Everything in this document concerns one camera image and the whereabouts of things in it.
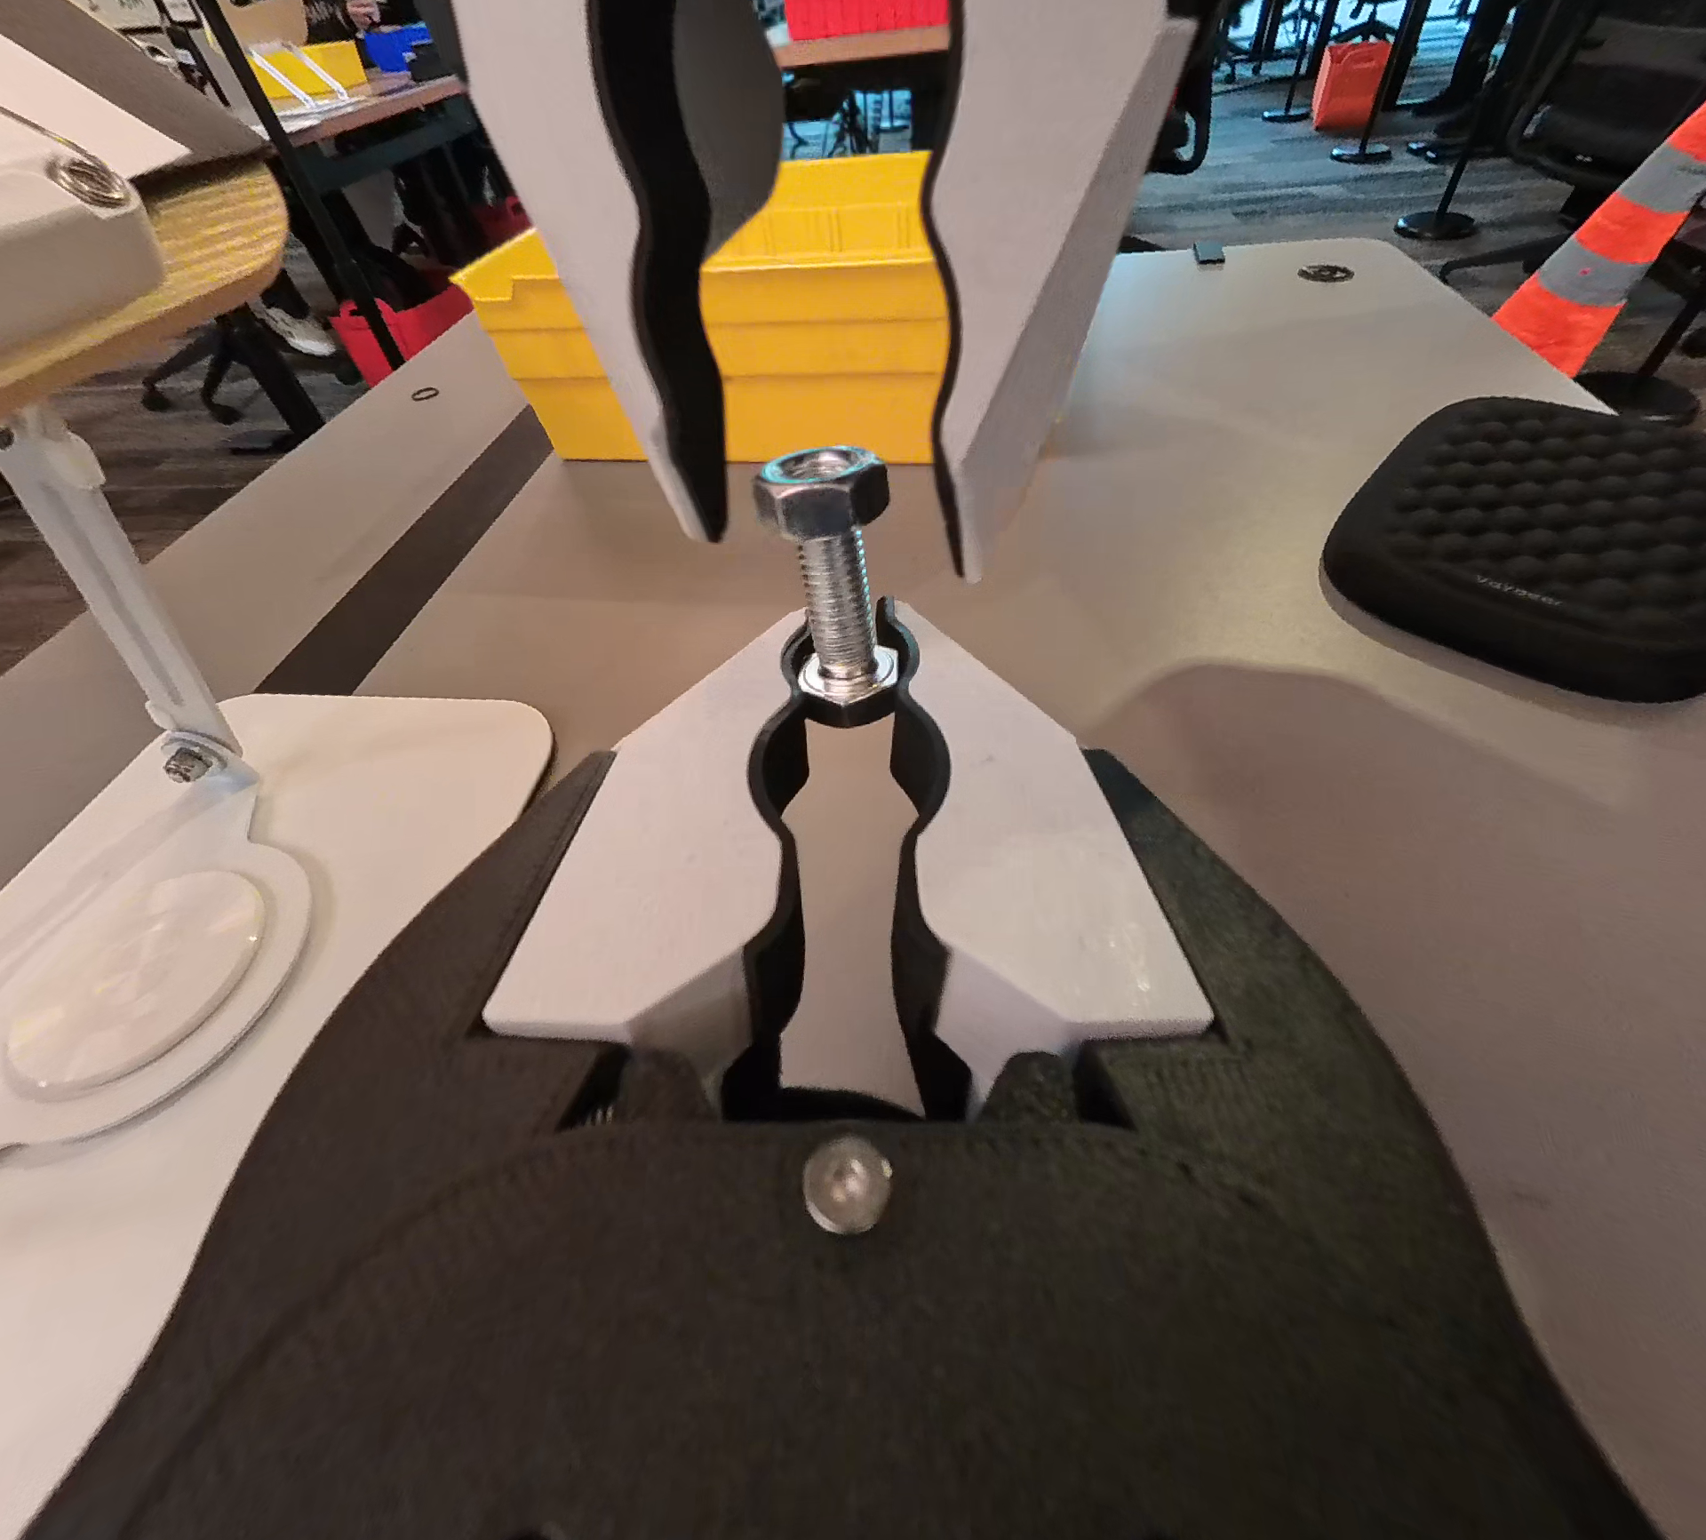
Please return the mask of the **silver hex bolt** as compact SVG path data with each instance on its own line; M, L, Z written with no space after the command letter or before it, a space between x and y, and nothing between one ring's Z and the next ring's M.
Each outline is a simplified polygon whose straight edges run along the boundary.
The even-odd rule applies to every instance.
M826 662L867 660L881 644L863 530L888 505L884 463L847 445L796 450L760 466L751 500L796 553L812 649Z

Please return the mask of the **orange bag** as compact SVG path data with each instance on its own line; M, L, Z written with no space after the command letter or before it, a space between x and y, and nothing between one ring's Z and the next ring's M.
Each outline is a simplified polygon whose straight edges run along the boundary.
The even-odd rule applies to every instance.
M1387 39L1329 43L1313 79L1311 127L1318 134L1359 134L1373 114L1391 54Z

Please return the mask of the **yellow plastic bin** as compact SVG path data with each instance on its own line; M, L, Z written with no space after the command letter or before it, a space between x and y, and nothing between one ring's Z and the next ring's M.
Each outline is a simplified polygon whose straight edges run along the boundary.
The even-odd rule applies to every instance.
M824 443L931 463L950 338L922 217L927 164L927 151L781 164L765 207L703 264L732 463ZM559 459L643 459L536 232L453 281Z

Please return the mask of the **black mesh office chair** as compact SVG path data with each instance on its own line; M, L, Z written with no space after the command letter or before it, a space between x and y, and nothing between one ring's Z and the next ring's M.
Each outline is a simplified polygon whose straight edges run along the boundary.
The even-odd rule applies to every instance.
M1602 15L1583 25L1542 71L1524 79L1492 128L1506 159L1567 187L1560 230L1448 260L1439 278L1503 264L1533 272L1702 100L1700 22L1638 23Z

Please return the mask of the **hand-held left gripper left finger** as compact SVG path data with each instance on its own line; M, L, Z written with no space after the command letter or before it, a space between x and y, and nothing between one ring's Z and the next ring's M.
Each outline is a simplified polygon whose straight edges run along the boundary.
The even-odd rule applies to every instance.
M671 1053L732 1096L780 1078L803 916L799 614L616 744L481 1010L506 1037Z

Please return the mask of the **white stand with wooden board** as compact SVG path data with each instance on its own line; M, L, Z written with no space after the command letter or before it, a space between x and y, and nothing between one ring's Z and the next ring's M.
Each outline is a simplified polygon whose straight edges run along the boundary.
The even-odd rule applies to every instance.
M190 159L124 178L3 114L3 482L134 680L152 740L3 889L3 1162L154 1115L330 953L333 902L405 920L543 774L506 701L220 703L147 582L74 381L245 306L284 256L259 139L70 0L3 0L3 38Z

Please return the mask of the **printed instruction sheet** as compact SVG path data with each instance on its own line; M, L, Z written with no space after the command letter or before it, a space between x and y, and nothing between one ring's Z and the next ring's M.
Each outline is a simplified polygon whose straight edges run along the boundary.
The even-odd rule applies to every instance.
M24 47L1 38L1 109L124 178L177 166L188 144L131 116Z

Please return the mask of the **small yellow bin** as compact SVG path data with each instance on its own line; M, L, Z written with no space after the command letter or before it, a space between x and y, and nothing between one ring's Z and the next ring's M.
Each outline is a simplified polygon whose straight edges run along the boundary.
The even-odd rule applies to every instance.
M369 68L353 39L257 43L246 54L266 102L273 107L316 107L360 96Z

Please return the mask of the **red floor crate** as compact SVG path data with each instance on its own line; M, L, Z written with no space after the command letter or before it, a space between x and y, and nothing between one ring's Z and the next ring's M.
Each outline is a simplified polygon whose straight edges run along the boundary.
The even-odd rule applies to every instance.
M378 301L376 308L394 352L408 361L449 328L470 317L474 303L458 285L445 283L442 290L413 306L392 308ZM364 384L381 383L394 372L394 365L389 363L380 347L369 319L358 312L355 303L342 303L328 324Z

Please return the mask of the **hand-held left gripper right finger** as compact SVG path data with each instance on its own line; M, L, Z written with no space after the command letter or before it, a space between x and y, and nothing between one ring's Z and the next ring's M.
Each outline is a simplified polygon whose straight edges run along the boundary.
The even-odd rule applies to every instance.
M888 770L911 808L890 966L927 1115L1018 1057L1206 1035L1213 1009L1076 738L904 603Z

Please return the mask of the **black dimpled wrist rest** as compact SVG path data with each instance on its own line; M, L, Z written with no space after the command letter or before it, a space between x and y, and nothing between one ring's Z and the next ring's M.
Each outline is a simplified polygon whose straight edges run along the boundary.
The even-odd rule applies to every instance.
M1593 699L1704 694L1704 441L1515 397L1421 420L1320 557L1364 616Z

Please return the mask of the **red storage bin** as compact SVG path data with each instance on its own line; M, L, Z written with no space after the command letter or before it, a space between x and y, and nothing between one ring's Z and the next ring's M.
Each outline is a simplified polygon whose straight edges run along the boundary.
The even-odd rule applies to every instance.
M781 0L792 41L945 29L950 0Z

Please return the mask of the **orange traffic cone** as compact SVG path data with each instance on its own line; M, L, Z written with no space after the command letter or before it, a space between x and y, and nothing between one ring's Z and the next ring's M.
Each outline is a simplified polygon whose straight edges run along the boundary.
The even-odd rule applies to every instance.
M1492 322L1567 377L1577 377L1704 198L1704 109L1606 194L1497 308Z

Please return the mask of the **silver hex nut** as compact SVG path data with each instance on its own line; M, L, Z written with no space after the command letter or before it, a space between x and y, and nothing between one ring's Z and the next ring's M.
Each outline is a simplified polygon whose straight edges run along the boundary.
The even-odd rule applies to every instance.
M861 706L884 703L897 678L899 657L891 648L877 646L858 664L826 662L820 653L808 649L796 673L796 685L815 706L851 719Z

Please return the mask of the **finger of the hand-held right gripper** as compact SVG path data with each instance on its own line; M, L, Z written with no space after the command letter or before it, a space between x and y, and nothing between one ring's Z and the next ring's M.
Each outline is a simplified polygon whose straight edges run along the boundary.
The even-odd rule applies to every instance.
M934 472L975 584L1062 409L1195 27L1169 0L950 0L950 18L922 208L950 310Z
M497 144L612 397L682 532L708 544L726 504L723 454L696 495L668 445L666 397L632 297L641 214L593 71L588 0L451 0L474 103Z

